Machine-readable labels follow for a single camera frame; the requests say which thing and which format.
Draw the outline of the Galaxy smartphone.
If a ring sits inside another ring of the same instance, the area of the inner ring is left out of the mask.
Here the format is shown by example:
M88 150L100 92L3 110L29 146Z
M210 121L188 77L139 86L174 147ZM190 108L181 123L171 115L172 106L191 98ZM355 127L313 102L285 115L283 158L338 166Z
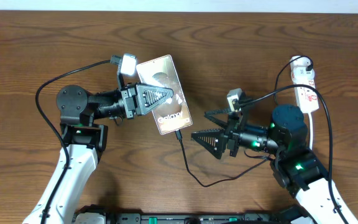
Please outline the Galaxy smartphone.
M143 84L153 90L145 90L146 106L152 113L161 135L193 124L188 104L171 55L164 55L136 66Z

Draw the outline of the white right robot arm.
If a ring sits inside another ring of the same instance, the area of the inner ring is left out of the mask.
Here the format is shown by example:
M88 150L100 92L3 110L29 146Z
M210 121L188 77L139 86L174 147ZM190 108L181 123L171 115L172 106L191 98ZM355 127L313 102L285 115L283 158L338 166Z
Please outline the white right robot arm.
M219 110L208 111L205 118L217 129L193 132L192 140L215 158L225 151L235 157L240 147L267 154L278 184L307 212L315 223L357 223L338 192L332 175L306 143L308 128L301 110L293 105L276 107L268 127L248 123L249 106L234 105L225 113L227 121L216 118Z

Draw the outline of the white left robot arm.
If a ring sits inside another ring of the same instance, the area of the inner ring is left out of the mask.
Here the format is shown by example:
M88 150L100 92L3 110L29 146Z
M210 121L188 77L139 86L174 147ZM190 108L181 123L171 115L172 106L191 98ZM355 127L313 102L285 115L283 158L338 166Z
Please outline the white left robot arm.
M106 148L108 127L97 119L132 119L173 97L173 90L135 83L92 94L78 85L57 94L62 144L55 171L24 223L70 223L83 189Z

